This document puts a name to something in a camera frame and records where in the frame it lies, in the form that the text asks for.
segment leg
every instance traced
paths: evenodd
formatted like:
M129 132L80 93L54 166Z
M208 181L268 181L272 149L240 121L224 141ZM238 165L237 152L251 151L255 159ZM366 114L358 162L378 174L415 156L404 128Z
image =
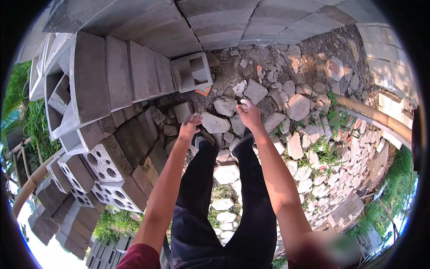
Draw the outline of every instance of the leg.
M242 181L243 214L225 247L231 256L243 260L252 257L258 265L270 267L276 246L276 216L252 144L253 139L248 139L235 150Z
M193 266L224 253L207 219L217 154L215 147L203 142L181 179L171 233L175 268Z

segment maroon sleeve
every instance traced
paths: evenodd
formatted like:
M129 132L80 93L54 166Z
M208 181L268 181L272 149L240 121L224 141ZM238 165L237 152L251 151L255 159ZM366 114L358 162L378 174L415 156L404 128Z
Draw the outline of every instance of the maroon sleeve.
M117 269L161 269L160 256L151 246L135 244L127 250Z

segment concrete wall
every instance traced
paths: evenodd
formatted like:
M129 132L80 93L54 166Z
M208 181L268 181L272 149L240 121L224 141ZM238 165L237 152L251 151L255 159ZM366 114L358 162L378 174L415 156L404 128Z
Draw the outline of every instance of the concrete wall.
M297 44L385 19L371 0L56 0L44 31L133 40L166 57L238 45Z

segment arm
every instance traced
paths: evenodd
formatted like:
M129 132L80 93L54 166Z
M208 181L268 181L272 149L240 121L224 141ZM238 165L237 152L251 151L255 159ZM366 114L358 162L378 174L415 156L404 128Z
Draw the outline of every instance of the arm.
M201 120L200 115L195 113L182 122L178 140L149 196L145 218L143 218L132 245L147 244L160 254L178 198L185 155L194 134L200 131L196 129L196 125L201 124Z
M236 108L243 124L254 135L270 202L284 243L287 243L294 236L312 229L301 207L294 179L263 127L260 111L249 100L241 102L242 105Z

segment hand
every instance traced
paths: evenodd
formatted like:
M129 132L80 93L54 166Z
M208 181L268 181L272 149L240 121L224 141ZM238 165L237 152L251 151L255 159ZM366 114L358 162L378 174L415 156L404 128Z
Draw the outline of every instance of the hand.
M263 129L263 124L260 118L260 111L257 106L247 99L240 100L241 105L236 105L237 112L243 124L248 127L251 132Z
M196 126L202 124L202 119L203 118L200 117L199 113L194 113L189 115L182 122L178 139L182 140L184 143L187 143L188 147L191 145L191 140L193 139L194 134L200 132L200 129L196 128Z

